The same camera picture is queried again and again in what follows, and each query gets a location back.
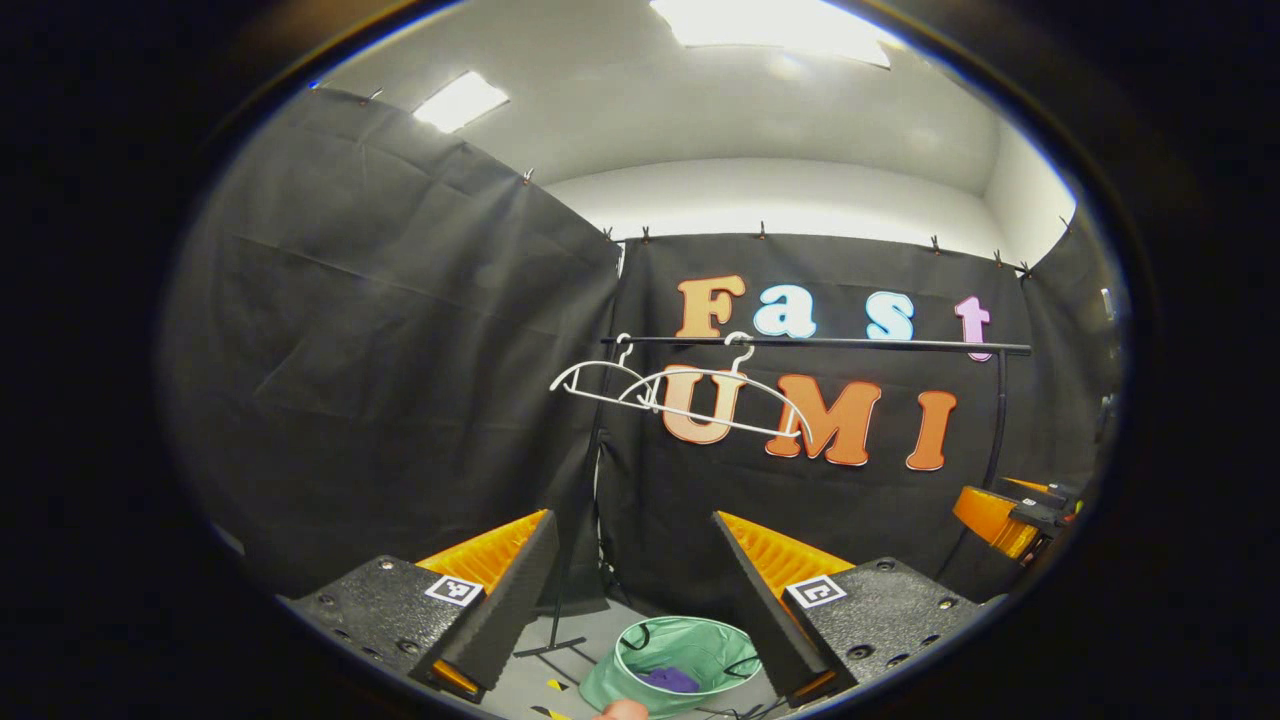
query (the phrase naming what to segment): ceiling light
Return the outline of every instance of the ceiling light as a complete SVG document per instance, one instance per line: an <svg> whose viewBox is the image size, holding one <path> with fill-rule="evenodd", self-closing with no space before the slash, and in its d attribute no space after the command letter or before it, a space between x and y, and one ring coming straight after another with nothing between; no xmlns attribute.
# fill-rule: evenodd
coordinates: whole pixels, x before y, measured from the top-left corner
<svg viewBox="0 0 1280 720"><path fill-rule="evenodd" d="M506 101L503 91L468 72L422 102L413 117L443 132L453 132Z"/></svg>
<svg viewBox="0 0 1280 720"><path fill-rule="evenodd" d="M888 68L884 31L820 0L652 0L682 45L763 45Z"/></svg>

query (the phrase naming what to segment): light blue letter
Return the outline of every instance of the light blue letter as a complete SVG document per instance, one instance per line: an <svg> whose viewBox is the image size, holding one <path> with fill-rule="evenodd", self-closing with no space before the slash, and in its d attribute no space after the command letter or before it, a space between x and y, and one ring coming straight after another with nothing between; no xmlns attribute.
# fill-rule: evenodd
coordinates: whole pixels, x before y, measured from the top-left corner
<svg viewBox="0 0 1280 720"><path fill-rule="evenodd" d="M813 323L813 296L800 286L776 284L760 293L760 302L765 305L755 313L754 323L764 334L809 337L818 331Z"/></svg>
<svg viewBox="0 0 1280 720"><path fill-rule="evenodd" d="M915 314L911 299L900 292L876 292L867 299L867 337L872 340L911 340L915 328L909 319Z"/></svg>

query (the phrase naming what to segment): orange letter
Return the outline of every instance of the orange letter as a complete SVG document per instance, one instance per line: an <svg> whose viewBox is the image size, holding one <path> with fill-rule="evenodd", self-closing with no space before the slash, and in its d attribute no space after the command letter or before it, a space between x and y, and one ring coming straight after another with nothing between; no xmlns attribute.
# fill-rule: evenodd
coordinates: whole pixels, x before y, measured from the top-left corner
<svg viewBox="0 0 1280 720"><path fill-rule="evenodd" d="M906 459L913 470L931 471L942 468L942 441L947 436L947 416L956 406L956 396L950 392L920 393L920 437L915 439L915 452Z"/></svg>
<svg viewBox="0 0 1280 720"><path fill-rule="evenodd" d="M809 375L782 375L778 378L778 389L787 400L795 402L809 420L813 429L813 441L804 438L805 452L810 459L818 456L822 448L827 447L831 437L836 436L836 442L827 451L827 461L836 465L865 465L867 455L867 428L872 421L872 407L881 397L879 386L872 383L854 382L845 386L836 404L827 410L822 401L822 391L818 389L818 380ZM794 433L801 429L800 419L791 418L787 423L790 407L782 407L782 420L778 423L778 432ZM800 455L800 443L791 437L774 437L764 446L769 455L780 457L795 457Z"/></svg>
<svg viewBox="0 0 1280 720"><path fill-rule="evenodd" d="M676 290L685 293L685 325L676 331L676 337L719 337L719 331L712 327L712 315L723 325L733 314L733 307L728 295L717 291L741 297L746 292L746 283L739 275L727 275L685 281Z"/></svg>
<svg viewBox="0 0 1280 720"><path fill-rule="evenodd" d="M692 370L689 365L667 365L666 369ZM667 407L675 407L676 410L685 410L687 413L694 405L694 386L696 386L703 377L704 375L701 373L687 373L663 378L667 380L667 397L662 401L662 404ZM737 391L746 383L744 380L736 380L721 375L712 375L712 382L716 383L716 413L712 416L718 420L732 420L733 407L737 405ZM698 445L719 442L728 434L728 425L722 423L699 423L692 418L677 415L676 413L663 413L662 424L667 425L667 430L671 432L671 434L685 442Z"/></svg>

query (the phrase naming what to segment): white ceiling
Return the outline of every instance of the white ceiling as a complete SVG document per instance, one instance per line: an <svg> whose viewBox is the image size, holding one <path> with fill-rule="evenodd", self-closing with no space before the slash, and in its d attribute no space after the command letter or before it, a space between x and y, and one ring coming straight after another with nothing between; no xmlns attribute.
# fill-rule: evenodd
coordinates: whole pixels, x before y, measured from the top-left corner
<svg viewBox="0 0 1280 720"><path fill-rule="evenodd" d="M681 46L648 0L468 0L323 85L415 110L466 70L511 101L457 135L547 186L676 160L865 165L980 196L1000 146L982 102L902 49L892 69L765 47Z"/></svg>

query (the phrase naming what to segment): clothing rack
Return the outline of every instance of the clothing rack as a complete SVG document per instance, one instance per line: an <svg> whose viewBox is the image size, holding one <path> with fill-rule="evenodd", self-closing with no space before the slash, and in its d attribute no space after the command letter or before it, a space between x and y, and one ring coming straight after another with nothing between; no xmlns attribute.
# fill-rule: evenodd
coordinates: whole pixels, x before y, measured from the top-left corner
<svg viewBox="0 0 1280 720"><path fill-rule="evenodd" d="M996 432L995 438L991 443L991 456L987 459L987 473L983 475L982 487L989 488L996 479L996 461L1000 459L1000 450L1005 441L1005 414L1009 406L1009 397L1005 392L1005 386L1007 383L1007 366L1009 356L1029 356L1032 354L1032 346L1029 345L1009 345L998 342L947 342L947 341L932 341L932 340L870 340L870 338L844 338L844 337L809 337L809 338L782 338L782 337L736 337L736 338L718 338L718 337L603 337L600 338L602 345L609 345L609 361L613 361L618 345L622 343L648 343L648 345L755 345L765 347L850 347L850 348L865 348L865 350L892 350L892 351L914 351L914 352L983 352L989 354L996 360ZM599 448L599 414L596 414L595 427L591 432L591 442L589 446L589 457L595 457ZM568 556L572 555L572 550L566 553L561 565L561 584L556 593L556 611L552 618L552 635L550 641L544 647L531 648L516 652L516 657L525 657L530 655L541 655L554 650L561 650L564 647L572 647L584 642L586 638L573 638L571 641L556 642L556 633L559 626L561 616L561 596L564 592L564 584L568 578Z"/></svg>

